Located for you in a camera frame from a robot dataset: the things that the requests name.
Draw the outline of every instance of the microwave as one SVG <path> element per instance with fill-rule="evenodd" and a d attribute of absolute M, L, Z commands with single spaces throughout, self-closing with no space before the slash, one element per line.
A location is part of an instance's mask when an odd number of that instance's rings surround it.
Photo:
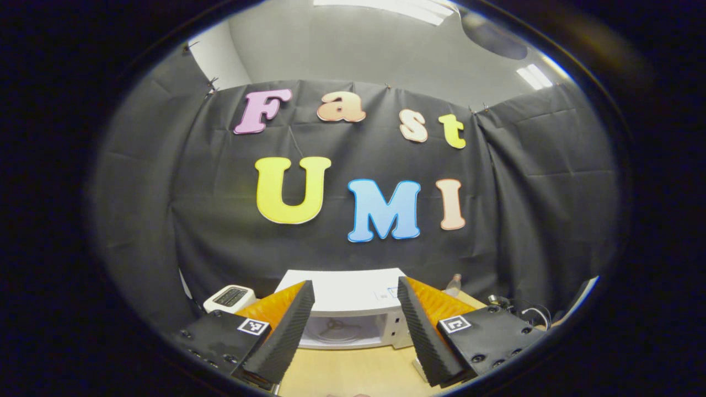
<path fill-rule="evenodd" d="M 300 348 L 340 350 L 412 345 L 397 299 L 399 268 L 369 271 L 288 270 L 276 292 L 311 280 L 316 301 Z"/>

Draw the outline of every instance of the letter m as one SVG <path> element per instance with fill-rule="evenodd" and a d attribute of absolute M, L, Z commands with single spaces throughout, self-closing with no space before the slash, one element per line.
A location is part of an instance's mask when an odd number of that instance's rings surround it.
<path fill-rule="evenodd" d="M 378 184 L 370 179 L 355 179 L 348 184 L 355 196 L 355 220 L 353 231 L 348 234 L 351 242 L 368 242 L 374 237 L 370 231 L 372 221 L 381 239 L 388 236 L 393 222 L 395 239 L 411 239 L 419 236 L 417 227 L 417 194 L 420 185 L 413 181 L 402 181 L 395 188 L 389 203 L 385 202 Z"/>

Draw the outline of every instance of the black curtain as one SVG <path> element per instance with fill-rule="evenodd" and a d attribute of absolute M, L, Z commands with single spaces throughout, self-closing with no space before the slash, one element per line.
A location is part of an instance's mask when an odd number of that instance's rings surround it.
<path fill-rule="evenodd" d="M 347 81 L 276 81 L 212 95 L 190 54 L 174 53 L 130 94 L 110 124 L 92 197 L 98 242 L 128 301 L 158 326 L 193 316 L 177 269 L 203 302 L 226 284 L 272 293 L 287 269 L 399 267 L 444 288 L 461 273 L 463 290 L 521 297 L 563 309 L 617 247 L 620 189 L 605 128 L 580 92 L 555 86 L 476 114 L 425 95 Z M 235 135 L 253 91 L 289 88 L 258 134 Z M 322 122 L 321 97 L 362 99 L 358 123 Z M 429 139 L 403 138 L 398 114 L 420 112 Z M 463 149 L 444 139 L 437 118 L 465 126 Z M 323 207 L 313 220 L 280 225 L 256 206 L 264 157 L 292 161 L 285 203 L 304 198 L 303 157 L 330 158 Z M 442 230 L 435 182 L 458 179 L 464 228 Z M 353 179 L 372 179 L 389 200 L 397 184 L 421 184 L 413 239 L 352 243 Z"/>

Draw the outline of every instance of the wooden table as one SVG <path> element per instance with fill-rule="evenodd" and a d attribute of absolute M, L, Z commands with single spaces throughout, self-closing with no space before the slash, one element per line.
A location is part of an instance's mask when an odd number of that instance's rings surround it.
<path fill-rule="evenodd" d="M 461 292 L 457 297 L 476 309 L 486 305 Z M 392 346 L 358 350 L 298 349 L 282 383 L 283 397 L 422 397 L 441 391 L 430 387 L 412 362 L 414 346 Z"/>

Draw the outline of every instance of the gray wall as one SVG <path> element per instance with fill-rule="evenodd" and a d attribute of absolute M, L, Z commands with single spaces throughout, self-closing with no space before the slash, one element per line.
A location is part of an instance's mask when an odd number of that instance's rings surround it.
<path fill-rule="evenodd" d="M 225 20 L 189 40 L 191 53 L 208 80 L 225 89 L 252 83 L 235 50 L 228 21 Z"/>
<path fill-rule="evenodd" d="M 389 11 L 312 3 L 269 0 L 229 19 L 252 83 L 387 83 L 480 110 L 534 91 L 515 72 L 520 67 L 534 63 L 557 79 L 534 50 L 515 61 L 482 49 L 465 36 L 457 13 L 433 26 Z"/>

